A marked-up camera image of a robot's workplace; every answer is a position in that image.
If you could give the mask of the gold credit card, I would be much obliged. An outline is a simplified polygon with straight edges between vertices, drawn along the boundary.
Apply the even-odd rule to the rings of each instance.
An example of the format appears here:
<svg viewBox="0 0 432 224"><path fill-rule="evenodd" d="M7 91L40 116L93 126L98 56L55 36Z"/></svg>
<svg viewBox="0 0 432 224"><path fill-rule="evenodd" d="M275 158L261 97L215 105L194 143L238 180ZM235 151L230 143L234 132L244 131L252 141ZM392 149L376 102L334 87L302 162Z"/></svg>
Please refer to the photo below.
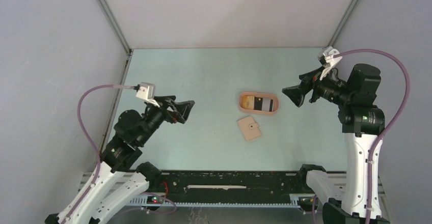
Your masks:
<svg viewBox="0 0 432 224"><path fill-rule="evenodd" d="M244 95L241 98L241 108L254 110L255 107L255 96L253 95Z"/></svg>

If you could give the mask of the beige leather card holder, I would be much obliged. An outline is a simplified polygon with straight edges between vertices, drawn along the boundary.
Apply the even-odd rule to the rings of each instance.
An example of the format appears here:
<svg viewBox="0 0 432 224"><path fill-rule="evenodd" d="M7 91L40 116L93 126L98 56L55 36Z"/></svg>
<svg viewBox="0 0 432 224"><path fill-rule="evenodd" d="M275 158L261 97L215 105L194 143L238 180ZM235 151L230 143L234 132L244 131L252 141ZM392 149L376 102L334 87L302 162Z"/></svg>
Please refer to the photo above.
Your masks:
<svg viewBox="0 0 432 224"><path fill-rule="evenodd" d="M252 116L245 117L237 121L245 141L249 142L262 136L259 124Z"/></svg>

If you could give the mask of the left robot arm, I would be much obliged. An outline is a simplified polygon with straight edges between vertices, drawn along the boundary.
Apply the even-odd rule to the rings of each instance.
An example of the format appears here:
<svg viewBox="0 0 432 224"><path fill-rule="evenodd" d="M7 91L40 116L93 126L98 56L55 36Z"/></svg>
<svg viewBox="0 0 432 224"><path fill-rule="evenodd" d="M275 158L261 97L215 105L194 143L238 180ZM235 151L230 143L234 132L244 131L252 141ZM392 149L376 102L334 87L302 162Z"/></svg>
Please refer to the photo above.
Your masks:
<svg viewBox="0 0 432 224"><path fill-rule="evenodd" d="M156 96L155 104L146 102L143 113L124 111L114 125L115 135L101 154L101 163L74 200L60 213L49 215L45 223L107 223L139 193L156 191L161 172L149 162L137 166L132 176L109 191L142 155L141 148L163 122L184 124L195 104L176 102L176 97Z"/></svg>

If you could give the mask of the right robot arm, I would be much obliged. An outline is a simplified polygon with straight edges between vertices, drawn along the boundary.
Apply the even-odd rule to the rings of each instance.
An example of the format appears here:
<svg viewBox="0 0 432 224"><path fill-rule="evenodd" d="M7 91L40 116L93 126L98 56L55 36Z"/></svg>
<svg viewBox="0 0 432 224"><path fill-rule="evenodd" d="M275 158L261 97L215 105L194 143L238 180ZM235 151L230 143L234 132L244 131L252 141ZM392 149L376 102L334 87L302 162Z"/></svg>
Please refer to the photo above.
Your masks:
<svg viewBox="0 0 432 224"><path fill-rule="evenodd" d="M385 115L374 101L381 72L369 64L354 65L347 81L337 69L318 68L299 76L300 84L282 93L301 106L323 98L338 106L347 151L346 186L339 189L324 171L309 169L296 179L302 192L313 190L322 202L324 223L386 223L379 201L378 161L385 128Z"/></svg>

